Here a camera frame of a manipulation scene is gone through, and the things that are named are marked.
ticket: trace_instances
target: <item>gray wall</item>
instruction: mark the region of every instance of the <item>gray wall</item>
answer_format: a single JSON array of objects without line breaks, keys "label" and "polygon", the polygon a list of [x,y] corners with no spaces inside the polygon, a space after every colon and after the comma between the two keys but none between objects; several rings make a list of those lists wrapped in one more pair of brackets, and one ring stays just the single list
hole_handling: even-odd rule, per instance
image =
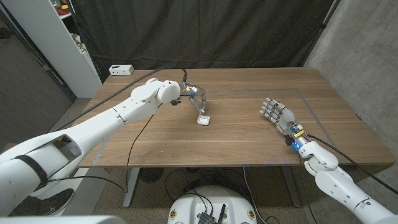
[{"label": "gray wall", "polygon": [[[316,68],[398,157],[398,1],[341,1],[304,66]],[[393,193],[360,172],[351,175],[398,213]],[[376,176],[398,189],[397,165]],[[322,198],[314,203],[327,207],[333,202]],[[323,208],[316,214],[322,223],[358,222],[343,206],[328,212]]]}]

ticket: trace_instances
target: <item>table top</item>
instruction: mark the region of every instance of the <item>table top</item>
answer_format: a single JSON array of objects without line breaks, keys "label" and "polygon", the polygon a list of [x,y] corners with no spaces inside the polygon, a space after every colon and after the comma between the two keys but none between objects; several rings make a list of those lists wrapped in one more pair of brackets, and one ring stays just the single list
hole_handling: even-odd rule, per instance
[{"label": "table top", "polygon": [[[135,70],[131,76],[109,76],[86,108],[148,72]],[[297,153],[286,146],[284,136],[259,113],[266,97],[290,108],[306,133],[332,143],[358,164],[388,165],[395,161],[314,68],[191,69],[187,73],[187,82],[206,90],[205,115],[211,117],[210,124],[197,124],[198,112],[188,98],[182,98],[177,106],[162,105],[136,141],[130,166],[300,165]],[[180,82],[183,72],[162,70],[152,77]],[[149,78],[84,115],[74,125],[122,102]],[[128,124],[105,139],[79,166],[125,167],[132,142],[148,119]],[[341,165],[350,165],[344,157],[332,153]]]}]

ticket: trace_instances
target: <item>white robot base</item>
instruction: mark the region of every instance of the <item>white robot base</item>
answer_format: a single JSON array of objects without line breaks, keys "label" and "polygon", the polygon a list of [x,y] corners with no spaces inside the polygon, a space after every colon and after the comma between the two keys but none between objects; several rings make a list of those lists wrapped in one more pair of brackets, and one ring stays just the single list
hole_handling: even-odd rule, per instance
[{"label": "white robot base", "polygon": [[[256,214],[252,205],[240,194],[226,187],[202,186],[195,189],[197,194],[206,197],[213,205],[213,222],[222,224],[255,224]],[[168,224],[199,224],[201,214],[205,212],[205,205],[193,190],[177,199],[172,205],[168,217]],[[209,201],[203,198],[207,214],[211,213]],[[220,215],[223,205],[224,214]]]}]

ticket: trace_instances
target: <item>robot finger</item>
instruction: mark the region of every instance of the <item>robot finger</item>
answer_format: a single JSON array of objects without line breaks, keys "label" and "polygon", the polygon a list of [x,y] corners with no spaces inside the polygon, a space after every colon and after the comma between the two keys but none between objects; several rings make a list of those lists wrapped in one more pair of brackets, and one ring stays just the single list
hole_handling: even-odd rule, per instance
[{"label": "robot finger", "polygon": [[278,101],[274,99],[270,99],[269,97],[266,98],[266,102],[269,103],[271,106],[275,106],[276,104],[279,104]]},{"label": "robot finger", "polygon": [[264,106],[266,106],[269,110],[271,110],[272,112],[276,113],[276,114],[280,114],[280,110],[278,109],[278,107],[276,107],[275,105],[271,105],[269,103],[263,102]]},{"label": "robot finger", "polygon": [[265,106],[261,106],[261,109],[264,110],[267,114],[271,114],[272,111]]},{"label": "robot finger", "polygon": [[276,106],[276,108],[277,108],[277,110],[282,111],[283,109],[285,109],[285,105],[284,105],[283,103],[279,103],[279,104]]},{"label": "robot finger", "polygon": [[274,113],[273,111],[271,111],[270,109],[266,108],[265,106],[262,106],[261,109],[263,109],[263,111],[265,111],[267,114],[269,114],[272,117],[274,117],[276,120],[279,119],[279,113]]},{"label": "robot finger", "polygon": [[266,118],[268,118],[268,120],[270,120],[272,123],[277,122],[277,120],[273,116],[271,116],[270,114],[266,113],[265,111],[260,110],[260,113],[262,115],[264,115]]}]

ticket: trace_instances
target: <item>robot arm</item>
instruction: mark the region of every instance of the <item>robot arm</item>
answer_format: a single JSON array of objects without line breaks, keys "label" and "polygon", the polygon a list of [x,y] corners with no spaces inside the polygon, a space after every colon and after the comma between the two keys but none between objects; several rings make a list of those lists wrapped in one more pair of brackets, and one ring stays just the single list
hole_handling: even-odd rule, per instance
[{"label": "robot arm", "polygon": [[354,183],[351,176],[338,166],[338,159],[331,152],[307,137],[303,127],[297,124],[292,110],[270,98],[266,98],[261,108],[260,113],[285,135],[286,144],[291,145],[302,158],[309,159],[304,166],[315,177],[319,189],[348,208],[363,223],[398,222],[397,215]]},{"label": "robot arm", "polygon": [[157,111],[156,100],[168,103],[179,95],[177,82],[152,78],[113,108],[74,127],[37,136],[2,153],[0,216],[9,215],[28,195],[39,195],[57,185],[58,181],[47,181],[69,175],[103,139],[126,124],[153,115]]}]

